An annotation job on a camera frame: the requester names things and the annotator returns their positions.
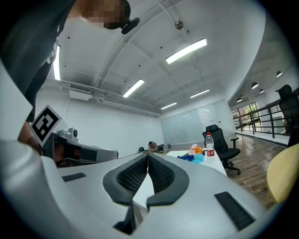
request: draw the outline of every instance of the black office chair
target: black office chair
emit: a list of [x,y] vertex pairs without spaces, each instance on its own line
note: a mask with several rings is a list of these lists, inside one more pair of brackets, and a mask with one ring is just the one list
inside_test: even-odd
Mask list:
[[229,161],[229,159],[232,159],[236,157],[241,151],[238,148],[235,148],[235,141],[239,138],[231,139],[231,141],[234,142],[234,148],[229,148],[227,143],[225,142],[222,129],[218,128],[217,125],[210,125],[206,127],[206,132],[203,132],[202,135],[205,138],[205,145],[206,145],[206,133],[211,132],[211,136],[214,140],[214,148],[216,153],[218,154],[222,165],[225,169],[232,169],[237,170],[237,174],[240,175],[241,171],[240,169],[237,169],[233,167],[233,162]]
[[299,100],[295,93],[292,93],[292,88],[286,84],[276,92],[281,98],[279,107],[285,116],[290,139],[288,148],[299,143]]

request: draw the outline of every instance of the desk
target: desk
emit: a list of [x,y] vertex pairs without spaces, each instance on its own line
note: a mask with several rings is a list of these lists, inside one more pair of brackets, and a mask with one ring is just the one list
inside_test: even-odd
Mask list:
[[[177,156],[183,156],[185,154],[188,153],[189,150],[182,150],[182,151],[170,151],[167,154],[167,158],[164,158],[166,160],[168,160],[169,162],[171,162],[171,157],[177,157]],[[227,176],[224,167],[220,161],[220,158],[218,157],[216,151],[215,151],[215,158],[214,161],[208,161],[207,160],[207,155],[205,155],[205,159],[203,162],[199,163],[199,164],[195,164],[192,162],[189,162],[191,164],[193,164],[195,167],[199,167],[200,165],[205,165],[208,167],[211,167],[219,172],[221,172],[222,174],[224,174],[225,176]],[[153,196],[154,193],[154,187],[153,187],[153,183],[151,181],[151,178],[149,176],[149,174],[146,175],[142,185],[140,186],[139,190],[137,191],[137,193],[135,194],[135,196],[133,197],[133,201],[134,203],[136,203],[138,206],[146,208],[146,200],[150,197]]]
[[[167,156],[172,156],[172,157],[177,157],[177,156],[183,156],[185,154],[188,153],[189,150],[183,150],[183,151],[170,151]],[[214,161],[208,161],[207,160],[207,155],[205,153],[205,159],[203,162],[200,163],[201,165],[205,165],[205,166],[209,166],[211,168],[214,168],[215,170],[218,170],[219,172],[221,172],[222,174],[224,174],[225,176],[227,176],[225,169],[220,161],[219,156],[217,155],[216,151],[215,151],[215,158]]]
[[276,203],[289,196],[299,174],[299,144],[285,149],[270,162],[267,170],[267,185]]

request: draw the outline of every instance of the plastic bottle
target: plastic bottle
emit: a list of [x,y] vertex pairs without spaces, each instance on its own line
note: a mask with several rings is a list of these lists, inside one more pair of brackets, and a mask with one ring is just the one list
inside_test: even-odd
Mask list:
[[210,132],[206,133],[206,155],[208,161],[213,161],[214,160],[214,140],[211,136]]

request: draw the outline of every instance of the bottle label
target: bottle label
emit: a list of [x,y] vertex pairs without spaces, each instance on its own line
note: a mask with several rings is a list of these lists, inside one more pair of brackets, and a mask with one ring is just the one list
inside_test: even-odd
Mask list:
[[214,145],[206,147],[207,156],[214,156]]

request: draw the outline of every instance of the black cap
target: black cap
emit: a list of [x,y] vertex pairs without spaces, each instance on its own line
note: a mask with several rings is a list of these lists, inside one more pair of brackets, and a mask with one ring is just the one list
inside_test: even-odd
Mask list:
[[123,28],[129,21],[131,15],[131,6],[127,0],[120,0],[120,4],[122,4],[125,8],[125,16],[120,19],[120,22],[106,22],[104,23],[104,27],[110,30]]

